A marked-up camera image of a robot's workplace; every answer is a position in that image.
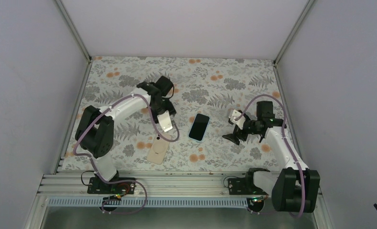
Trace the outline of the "beige phone case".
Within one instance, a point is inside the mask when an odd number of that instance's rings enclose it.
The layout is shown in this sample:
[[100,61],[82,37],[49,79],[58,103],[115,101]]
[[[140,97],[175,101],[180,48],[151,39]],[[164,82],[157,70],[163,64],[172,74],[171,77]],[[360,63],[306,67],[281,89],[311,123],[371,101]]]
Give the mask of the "beige phone case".
[[160,165],[162,164],[166,152],[168,151],[170,142],[164,140],[159,135],[154,139],[152,146],[147,155],[147,160],[151,163]]

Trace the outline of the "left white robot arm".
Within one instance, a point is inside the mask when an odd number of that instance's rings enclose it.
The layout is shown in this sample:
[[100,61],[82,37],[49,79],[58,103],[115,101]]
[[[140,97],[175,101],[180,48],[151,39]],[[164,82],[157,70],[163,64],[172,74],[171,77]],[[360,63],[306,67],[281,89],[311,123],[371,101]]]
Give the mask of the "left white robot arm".
[[84,152],[81,156],[89,158],[94,176],[87,184],[89,194],[115,194],[122,188],[129,193],[135,185],[135,179],[120,178],[119,172],[112,162],[109,153],[114,141],[114,125],[117,120],[123,120],[140,109],[147,108],[153,127],[160,125],[158,136],[173,142],[165,135],[173,129],[171,117],[176,110],[167,94],[174,90],[172,81],[161,76],[156,82],[141,82],[127,96],[101,108],[88,106],[82,113],[76,129],[76,145],[73,153],[78,155],[80,146]]

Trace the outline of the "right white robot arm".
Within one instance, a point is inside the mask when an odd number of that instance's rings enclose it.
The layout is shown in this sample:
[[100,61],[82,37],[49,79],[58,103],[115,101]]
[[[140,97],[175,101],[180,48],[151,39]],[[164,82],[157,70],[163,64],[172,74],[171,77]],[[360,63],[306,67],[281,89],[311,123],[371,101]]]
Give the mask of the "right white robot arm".
[[285,121],[276,118],[273,107],[271,101],[257,102],[255,120],[241,110],[231,111],[228,122],[234,125],[234,131],[223,138],[238,146],[247,141],[249,135],[259,135],[260,141],[274,153],[280,173],[250,168],[245,177],[228,180],[229,193],[270,196],[276,211],[312,213],[316,207],[320,175],[302,161],[287,137]]

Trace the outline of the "black phone light-blue case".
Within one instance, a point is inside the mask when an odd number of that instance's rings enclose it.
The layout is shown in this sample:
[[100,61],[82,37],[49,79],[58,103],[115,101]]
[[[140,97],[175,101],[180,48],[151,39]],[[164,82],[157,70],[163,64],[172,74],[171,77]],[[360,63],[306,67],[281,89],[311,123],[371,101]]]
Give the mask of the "black phone light-blue case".
[[188,137],[191,140],[202,142],[210,122],[210,117],[197,113],[191,125]]

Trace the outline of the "floral patterned table mat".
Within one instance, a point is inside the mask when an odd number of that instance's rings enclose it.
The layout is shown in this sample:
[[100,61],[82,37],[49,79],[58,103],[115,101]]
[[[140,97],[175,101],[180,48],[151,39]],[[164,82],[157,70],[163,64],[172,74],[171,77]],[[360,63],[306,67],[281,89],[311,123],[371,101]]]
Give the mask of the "floral patterned table mat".
[[[252,167],[278,171],[270,147],[259,136],[250,135],[239,146],[223,139],[233,131],[229,112],[246,109],[256,118],[256,101],[280,99],[271,60],[197,59],[172,57],[96,56],[92,62],[76,121],[89,105],[101,107],[129,94],[138,83],[169,78],[174,91],[168,96],[176,108],[173,117],[180,131],[170,143],[162,164],[146,158],[156,132],[146,108],[115,123],[111,156],[121,171],[163,172],[238,172]],[[188,137],[197,113],[210,117],[202,142]]]

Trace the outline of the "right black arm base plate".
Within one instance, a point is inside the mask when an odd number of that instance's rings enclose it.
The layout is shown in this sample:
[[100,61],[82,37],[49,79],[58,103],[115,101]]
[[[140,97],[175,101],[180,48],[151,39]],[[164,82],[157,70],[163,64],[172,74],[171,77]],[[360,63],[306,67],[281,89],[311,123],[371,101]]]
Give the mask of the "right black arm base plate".
[[245,177],[231,177],[228,178],[227,181],[229,195],[253,195],[257,192],[254,188],[253,183]]

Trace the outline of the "left aluminium frame post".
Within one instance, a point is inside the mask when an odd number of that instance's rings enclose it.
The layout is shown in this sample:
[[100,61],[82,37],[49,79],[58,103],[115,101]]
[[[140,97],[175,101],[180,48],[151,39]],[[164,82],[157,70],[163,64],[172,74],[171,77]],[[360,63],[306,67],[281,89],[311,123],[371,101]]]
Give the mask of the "left aluminium frame post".
[[91,59],[92,59],[91,55],[89,54],[84,42],[82,41],[82,38],[81,38],[80,34],[78,33],[77,28],[76,28],[75,24],[73,23],[73,21],[70,17],[70,14],[68,13],[63,1],[62,0],[55,0],[54,2],[58,6],[59,11],[60,11],[61,15],[63,16],[68,28],[70,29],[70,31],[71,31],[76,43],[78,44],[81,52],[83,53],[83,56],[85,57],[85,59],[88,62],[90,62]]

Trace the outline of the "aluminium frame post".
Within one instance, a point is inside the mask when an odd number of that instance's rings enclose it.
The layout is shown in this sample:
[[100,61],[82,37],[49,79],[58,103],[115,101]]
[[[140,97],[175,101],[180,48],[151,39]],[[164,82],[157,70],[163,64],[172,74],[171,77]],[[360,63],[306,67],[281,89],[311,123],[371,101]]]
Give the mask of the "aluminium frame post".
[[70,17],[70,14],[68,13],[63,1],[62,0],[55,0],[54,2],[58,6],[59,11],[60,11],[61,15],[63,16],[68,28],[70,29],[70,31],[71,31],[76,43],[78,44],[81,52],[83,53],[83,56],[85,57],[85,59],[88,62],[90,62],[91,59],[92,59],[91,55],[89,54],[84,42],[82,41],[82,38],[81,38],[80,34],[78,33],[77,28],[76,28],[75,24],[73,23],[73,21]]
[[316,0],[308,0],[305,4],[305,6],[303,7],[300,15],[298,16],[294,26],[292,27],[289,35],[287,36],[284,44],[282,45],[282,47],[280,48],[276,58],[274,59],[274,66],[277,67],[279,62],[282,60],[286,50],[288,49],[289,45],[291,44],[292,40],[294,39],[294,37],[296,36],[298,30],[300,29],[302,23],[304,22],[304,20],[306,19],[306,17],[308,16],[310,10],[312,9],[313,5],[315,4]]

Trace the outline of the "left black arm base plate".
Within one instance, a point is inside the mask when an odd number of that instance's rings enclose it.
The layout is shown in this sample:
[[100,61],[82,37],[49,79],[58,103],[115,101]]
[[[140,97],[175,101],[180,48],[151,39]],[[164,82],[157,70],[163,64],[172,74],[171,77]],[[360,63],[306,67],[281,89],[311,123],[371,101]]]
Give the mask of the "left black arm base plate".
[[132,195],[136,185],[136,179],[132,177],[120,177],[115,181],[121,180],[117,184],[106,184],[98,177],[91,177],[89,180],[88,194],[106,194],[106,195]]

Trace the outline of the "aluminium front rail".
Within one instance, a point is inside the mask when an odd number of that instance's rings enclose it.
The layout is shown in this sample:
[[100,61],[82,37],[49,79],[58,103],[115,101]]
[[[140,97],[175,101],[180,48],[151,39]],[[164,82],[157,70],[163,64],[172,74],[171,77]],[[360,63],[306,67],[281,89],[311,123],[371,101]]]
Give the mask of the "aluminium front rail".
[[[224,198],[229,195],[225,186],[226,175],[215,173],[165,173],[136,172],[123,174],[134,177],[144,185],[149,197],[193,197]],[[38,195],[45,196],[86,196],[88,187],[81,182],[81,174],[61,172],[55,175],[43,175]]]

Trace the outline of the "right aluminium frame post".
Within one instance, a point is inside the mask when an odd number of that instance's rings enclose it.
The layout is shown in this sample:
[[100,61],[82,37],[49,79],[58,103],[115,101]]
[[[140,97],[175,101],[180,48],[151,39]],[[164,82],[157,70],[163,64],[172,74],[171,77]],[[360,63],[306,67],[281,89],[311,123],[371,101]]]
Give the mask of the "right aluminium frame post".
[[294,26],[292,27],[289,35],[287,36],[284,44],[282,45],[282,47],[280,48],[276,58],[274,59],[274,66],[277,67],[279,62],[282,60],[286,50],[288,49],[289,45],[291,44],[292,40],[294,39],[294,37],[296,36],[298,30],[300,29],[302,23],[304,22],[304,20],[306,19],[306,17],[308,16],[310,10],[312,9],[313,5],[315,4],[316,0],[308,0],[305,4],[305,6],[303,7],[300,15],[298,16]]

